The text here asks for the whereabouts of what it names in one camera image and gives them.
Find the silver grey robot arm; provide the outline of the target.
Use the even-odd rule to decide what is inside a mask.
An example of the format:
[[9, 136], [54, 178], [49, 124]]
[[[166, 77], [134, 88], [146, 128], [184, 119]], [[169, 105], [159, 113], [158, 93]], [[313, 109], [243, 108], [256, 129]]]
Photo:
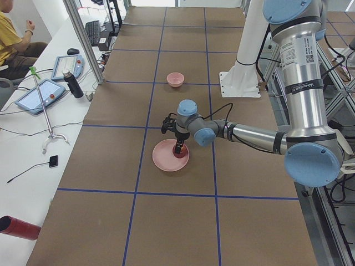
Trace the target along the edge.
[[228, 97], [257, 97], [256, 62], [267, 35], [278, 44], [291, 128], [274, 132], [225, 119], [207, 121], [197, 104], [183, 100], [177, 108], [173, 153], [182, 152], [189, 137], [200, 146], [217, 137], [283, 154], [288, 175], [308, 187], [334, 181], [344, 153], [336, 132], [327, 124], [317, 41], [326, 31], [327, 1], [251, 1], [235, 65], [220, 74]]

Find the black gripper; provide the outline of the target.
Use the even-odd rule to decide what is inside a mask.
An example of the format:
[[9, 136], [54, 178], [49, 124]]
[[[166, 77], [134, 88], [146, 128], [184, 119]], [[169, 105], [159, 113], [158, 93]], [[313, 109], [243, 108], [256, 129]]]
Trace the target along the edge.
[[184, 141], [186, 141], [190, 137], [190, 133], [189, 132], [180, 132], [178, 130], [175, 130], [175, 137], [177, 139], [176, 145], [175, 145], [175, 153], [181, 154], [181, 150], [184, 147]]

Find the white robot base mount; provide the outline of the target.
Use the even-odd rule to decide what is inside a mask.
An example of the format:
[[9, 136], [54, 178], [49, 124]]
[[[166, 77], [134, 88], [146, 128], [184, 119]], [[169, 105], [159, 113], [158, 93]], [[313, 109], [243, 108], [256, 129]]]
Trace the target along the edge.
[[251, 0], [246, 15], [234, 66], [220, 72], [223, 98], [259, 98], [257, 58], [262, 49], [268, 22], [263, 15], [263, 0]]

